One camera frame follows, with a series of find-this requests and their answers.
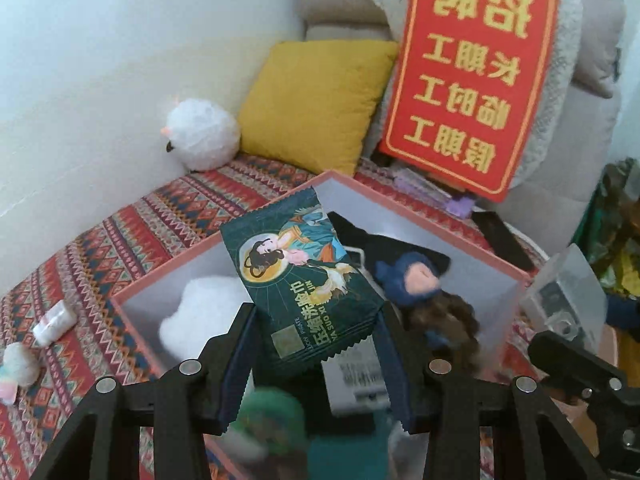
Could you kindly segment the grey packaged puff card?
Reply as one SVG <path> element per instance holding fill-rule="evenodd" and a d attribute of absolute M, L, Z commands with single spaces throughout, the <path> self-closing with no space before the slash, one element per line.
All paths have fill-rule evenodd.
<path fill-rule="evenodd" d="M 323 361 L 321 366 L 334 416 L 367 414 L 390 407 L 371 337 Z"/>

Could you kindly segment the black glove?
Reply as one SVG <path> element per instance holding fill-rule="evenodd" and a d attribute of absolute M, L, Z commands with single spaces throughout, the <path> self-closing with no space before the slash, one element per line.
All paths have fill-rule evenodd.
<path fill-rule="evenodd" d="M 450 267 L 450 258 L 441 252 L 435 252 L 430 248 L 403 240 L 396 240 L 393 237 L 368 233 L 335 211 L 330 211 L 328 218 L 334 227 L 338 240 L 345 248 L 352 247 L 363 251 L 364 266 L 372 275 L 375 274 L 375 263 L 378 261 L 393 264 L 409 252 L 416 252 L 427 258 L 433 272 L 438 276 L 442 276 Z"/>

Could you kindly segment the white bear plush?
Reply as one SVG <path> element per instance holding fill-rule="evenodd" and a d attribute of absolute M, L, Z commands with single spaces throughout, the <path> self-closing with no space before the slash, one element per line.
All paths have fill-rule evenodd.
<path fill-rule="evenodd" d="M 164 349 L 178 361 L 197 358 L 209 338 L 225 335 L 250 295 L 238 278 L 194 278 L 183 289 L 177 310 L 160 323 Z"/>

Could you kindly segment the dark green towel packet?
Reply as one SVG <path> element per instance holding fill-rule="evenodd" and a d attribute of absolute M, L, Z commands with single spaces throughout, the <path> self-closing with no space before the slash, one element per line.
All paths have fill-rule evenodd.
<path fill-rule="evenodd" d="M 297 375 L 372 334 L 384 300 L 347 255 L 313 188 L 220 232 L 257 308 L 271 374 Z"/>

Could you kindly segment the teal glasses case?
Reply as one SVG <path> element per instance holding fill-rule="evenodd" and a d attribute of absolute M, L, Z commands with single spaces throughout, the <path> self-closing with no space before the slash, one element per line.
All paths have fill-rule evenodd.
<path fill-rule="evenodd" d="M 387 478 L 387 439 L 394 420 L 390 411 L 373 413 L 372 434 L 316 437 L 308 450 L 309 478 L 382 480 Z"/>

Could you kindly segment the blue hooded figurine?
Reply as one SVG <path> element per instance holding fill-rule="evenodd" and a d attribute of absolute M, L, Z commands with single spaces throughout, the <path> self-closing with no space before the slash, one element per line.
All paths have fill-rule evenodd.
<path fill-rule="evenodd" d="M 438 272 L 420 252 L 406 252 L 393 263 L 378 261 L 374 278 L 385 297 L 400 308 L 412 308 L 442 291 Z"/>

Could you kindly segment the clear plastic case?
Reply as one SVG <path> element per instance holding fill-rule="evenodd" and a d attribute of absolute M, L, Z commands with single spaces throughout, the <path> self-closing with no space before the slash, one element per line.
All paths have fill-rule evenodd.
<path fill-rule="evenodd" d="M 520 307 L 536 332 L 556 333 L 591 353 L 599 350 L 606 296 L 582 251 L 571 244 L 536 274 Z"/>

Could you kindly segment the pastel eraser pack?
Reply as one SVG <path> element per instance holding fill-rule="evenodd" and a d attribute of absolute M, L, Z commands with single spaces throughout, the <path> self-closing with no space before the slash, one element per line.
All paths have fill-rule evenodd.
<path fill-rule="evenodd" d="M 18 385 L 16 380 L 0 366 L 0 402 L 4 405 L 13 405 L 16 401 Z"/>

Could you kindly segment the grey felt ball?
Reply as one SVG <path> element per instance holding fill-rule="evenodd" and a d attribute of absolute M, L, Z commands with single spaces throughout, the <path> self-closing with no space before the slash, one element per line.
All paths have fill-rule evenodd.
<path fill-rule="evenodd" d="M 28 389 L 40 376 L 40 363 L 28 347 L 20 342 L 9 344 L 3 351 L 1 375 Z"/>

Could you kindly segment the patterned red bedspread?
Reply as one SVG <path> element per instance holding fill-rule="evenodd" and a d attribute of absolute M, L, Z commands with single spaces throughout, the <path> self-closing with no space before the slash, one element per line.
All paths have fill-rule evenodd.
<path fill-rule="evenodd" d="M 181 177 L 81 234 L 1 300 L 1 342 L 32 346 L 32 328 L 58 300 L 78 315 L 61 341 L 40 351 L 43 372 L 1 411 L 1 475 L 27 479 L 94 382 L 160 376 L 132 317 L 114 298 L 220 226 L 307 182 L 307 171 L 241 155 L 218 170 Z"/>

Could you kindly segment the pink cardboard box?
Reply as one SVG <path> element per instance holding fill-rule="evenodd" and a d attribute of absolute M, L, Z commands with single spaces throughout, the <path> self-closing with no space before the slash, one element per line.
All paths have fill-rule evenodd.
<path fill-rule="evenodd" d="M 526 275 L 463 236 L 340 174 L 322 174 L 120 292 L 116 306 L 172 378 L 204 379 L 202 350 L 243 304 L 215 452 L 249 479 L 382 479 L 401 436 L 393 315 L 411 354 L 492 379 Z"/>

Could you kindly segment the white fluffy chick plush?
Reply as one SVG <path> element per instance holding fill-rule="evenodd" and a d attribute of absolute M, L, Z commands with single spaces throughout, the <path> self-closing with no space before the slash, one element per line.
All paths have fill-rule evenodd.
<path fill-rule="evenodd" d="M 162 129 L 166 152 L 189 171 L 217 169 L 235 158 L 240 148 L 240 126 L 223 107 L 203 99 L 179 102 Z"/>

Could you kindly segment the yellow cushion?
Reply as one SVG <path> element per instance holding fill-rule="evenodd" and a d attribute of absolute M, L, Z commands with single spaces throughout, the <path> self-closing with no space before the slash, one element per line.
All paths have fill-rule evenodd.
<path fill-rule="evenodd" d="M 388 40 L 276 44 L 239 112 L 241 151 L 352 176 L 397 55 Z"/>

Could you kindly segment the red recruitment sign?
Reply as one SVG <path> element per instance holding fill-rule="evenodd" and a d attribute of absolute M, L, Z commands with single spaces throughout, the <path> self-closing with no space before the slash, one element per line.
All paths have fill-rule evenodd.
<path fill-rule="evenodd" d="M 408 0 L 378 148 L 495 203 L 533 128 L 559 0 Z"/>

